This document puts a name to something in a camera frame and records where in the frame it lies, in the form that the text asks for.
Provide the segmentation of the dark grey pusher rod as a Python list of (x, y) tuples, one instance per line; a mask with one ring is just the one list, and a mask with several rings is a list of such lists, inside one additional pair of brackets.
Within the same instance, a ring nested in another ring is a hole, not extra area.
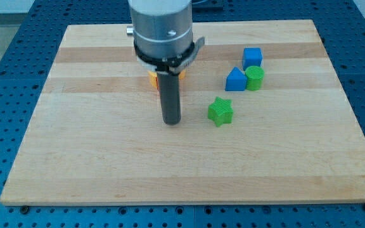
[(157, 72), (158, 91), (165, 124), (175, 125), (181, 120), (179, 76), (169, 72)]

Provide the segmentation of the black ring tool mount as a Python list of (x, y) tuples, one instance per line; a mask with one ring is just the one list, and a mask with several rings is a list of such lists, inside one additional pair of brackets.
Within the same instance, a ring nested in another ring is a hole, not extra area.
[(171, 72), (179, 74), (190, 66), (196, 59), (199, 50), (205, 45), (205, 37), (198, 38), (192, 42), (182, 54), (173, 57), (154, 58), (144, 54), (134, 42), (134, 51), (137, 60), (151, 72)]

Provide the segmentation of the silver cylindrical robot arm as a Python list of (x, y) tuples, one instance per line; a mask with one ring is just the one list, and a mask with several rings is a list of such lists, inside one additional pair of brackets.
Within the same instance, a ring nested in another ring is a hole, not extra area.
[(163, 121), (181, 120), (179, 75), (196, 59), (205, 38), (193, 40), (190, 0), (128, 0), (134, 50), (138, 60), (157, 74)]

